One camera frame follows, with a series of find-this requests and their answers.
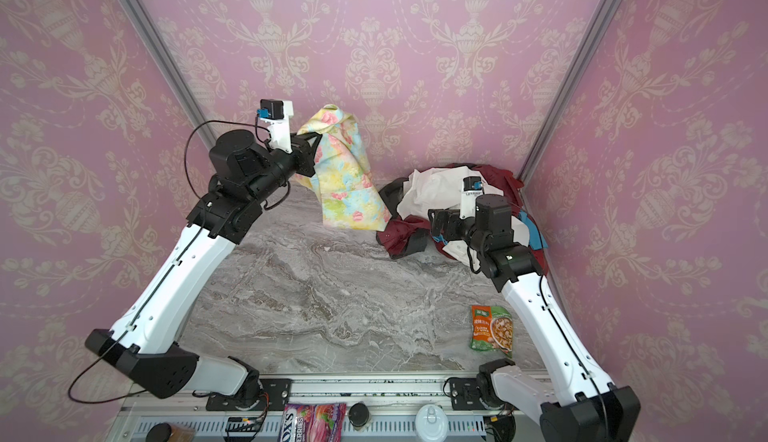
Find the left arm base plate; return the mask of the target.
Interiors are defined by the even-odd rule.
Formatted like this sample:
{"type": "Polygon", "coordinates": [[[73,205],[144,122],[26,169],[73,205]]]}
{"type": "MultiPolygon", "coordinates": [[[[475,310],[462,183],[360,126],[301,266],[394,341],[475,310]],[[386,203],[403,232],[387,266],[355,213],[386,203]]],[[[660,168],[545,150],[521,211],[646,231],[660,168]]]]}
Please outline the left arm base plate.
{"type": "Polygon", "coordinates": [[[289,402],[292,382],[290,378],[274,377],[247,382],[236,395],[210,395],[205,408],[209,412],[282,412],[289,402]]]}

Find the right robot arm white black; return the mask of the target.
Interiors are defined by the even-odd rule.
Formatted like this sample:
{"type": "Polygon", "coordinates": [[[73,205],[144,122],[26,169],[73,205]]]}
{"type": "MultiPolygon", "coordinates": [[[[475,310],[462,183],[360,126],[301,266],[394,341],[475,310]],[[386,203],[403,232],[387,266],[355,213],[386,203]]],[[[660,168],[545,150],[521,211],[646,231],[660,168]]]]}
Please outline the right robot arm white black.
{"type": "Polygon", "coordinates": [[[548,285],[534,252],[514,239],[512,208],[501,195],[480,195],[471,215],[428,212],[431,233],[465,242],[478,268],[514,309],[538,350],[551,384],[510,362],[483,366],[484,402],[510,404],[537,423],[547,441],[627,441],[641,411],[629,386],[618,387],[591,356],[548,285]]]}

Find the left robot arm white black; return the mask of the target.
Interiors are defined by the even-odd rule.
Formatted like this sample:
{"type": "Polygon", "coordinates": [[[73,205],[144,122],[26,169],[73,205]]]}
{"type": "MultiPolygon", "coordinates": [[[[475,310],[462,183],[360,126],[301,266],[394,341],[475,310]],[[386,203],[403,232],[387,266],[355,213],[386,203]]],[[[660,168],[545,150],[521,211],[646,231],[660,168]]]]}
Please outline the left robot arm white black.
{"type": "Polygon", "coordinates": [[[269,209],[268,198],[292,176],[311,177],[322,137],[291,134],[286,148],[267,148],[250,130],[219,136],[209,151],[215,173],[187,216],[172,252],[144,292],[108,329],[93,330],[86,348],[159,399],[203,392],[247,410],[261,400],[258,371],[233,357],[198,355],[178,333],[220,263],[269,209]]]}

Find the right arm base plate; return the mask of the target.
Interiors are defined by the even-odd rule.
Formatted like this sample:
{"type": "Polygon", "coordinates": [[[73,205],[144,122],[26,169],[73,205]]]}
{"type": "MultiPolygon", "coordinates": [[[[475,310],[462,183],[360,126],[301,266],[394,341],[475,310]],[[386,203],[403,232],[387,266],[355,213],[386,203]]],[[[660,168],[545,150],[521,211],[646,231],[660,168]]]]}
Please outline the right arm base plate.
{"type": "Polygon", "coordinates": [[[486,378],[482,375],[474,378],[449,377],[443,390],[455,411],[490,410],[499,407],[499,403],[490,393],[486,378]]]}

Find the floral pastel cloth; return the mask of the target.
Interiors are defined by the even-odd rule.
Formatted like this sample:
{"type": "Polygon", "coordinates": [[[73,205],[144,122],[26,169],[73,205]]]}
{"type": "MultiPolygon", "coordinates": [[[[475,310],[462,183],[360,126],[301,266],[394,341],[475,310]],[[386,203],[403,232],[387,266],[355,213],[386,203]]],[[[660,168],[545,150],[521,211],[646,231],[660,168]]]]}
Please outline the floral pastel cloth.
{"type": "Polygon", "coordinates": [[[323,224],[337,229],[382,231],[390,211],[373,183],[371,166],[356,117],[328,104],[300,127],[321,136],[314,156],[315,174],[292,181],[312,190],[323,224]]]}

